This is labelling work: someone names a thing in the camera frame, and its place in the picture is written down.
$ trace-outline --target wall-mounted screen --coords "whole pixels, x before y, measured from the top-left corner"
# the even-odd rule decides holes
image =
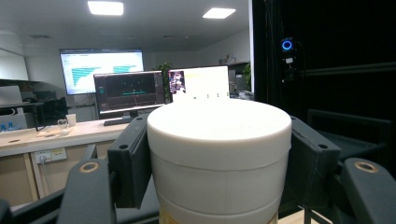
[[[94,74],[144,71],[142,49],[60,49],[67,95],[94,93]]]
[[[169,84],[173,102],[230,98],[227,66],[172,69]]]
[[[161,71],[101,74],[93,78],[99,119],[165,104]]]

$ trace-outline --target cup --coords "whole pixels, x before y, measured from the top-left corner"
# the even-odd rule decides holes
[[[66,119],[69,122],[69,127],[76,126],[76,114],[66,115]]]
[[[58,119],[58,128],[59,128],[59,134],[60,135],[67,135],[67,119]]]

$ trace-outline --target desk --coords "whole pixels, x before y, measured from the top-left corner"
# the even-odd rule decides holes
[[[45,118],[44,118],[44,113],[43,113],[43,102],[38,102],[38,103],[30,103],[30,104],[18,104],[18,105],[0,105],[0,109],[1,108],[18,108],[18,107],[30,107],[32,108],[32,113],[33,113],[33,123],[35,124],[35,130],[36,131],[40,131],[38,129],[38,120],[37,120],[37,107],[40,108],[41,110],[41,118],[43,119],[44,123],[45,123]]]
[[[71,167],[77,164],[88,144],[96,144],[100,158],[127,124],[104,126],[104,120],[77,123],[69,135],[36,137],[35,129],[0,133],[0,198],[11,206],[30,203],[62,189]],[[49,126],[41,130],[57,129]],[[64,147],[66,160],[41,164],[36,151]]]

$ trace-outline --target white cylindrical container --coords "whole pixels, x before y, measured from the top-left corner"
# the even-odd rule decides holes
[[[267,223],[284,187],[291,119],[238,99],[172,103],[148,116],[154,185],[180,224]]]

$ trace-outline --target ceiling light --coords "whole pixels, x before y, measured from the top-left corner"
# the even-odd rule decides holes
[[[225,19],[234,12],[235,9],[233,8],[212,7],[203,17],[207,19]]]
[[[93,15],[120,16],[123,14],[123,3],[88,1],[88,7]]]

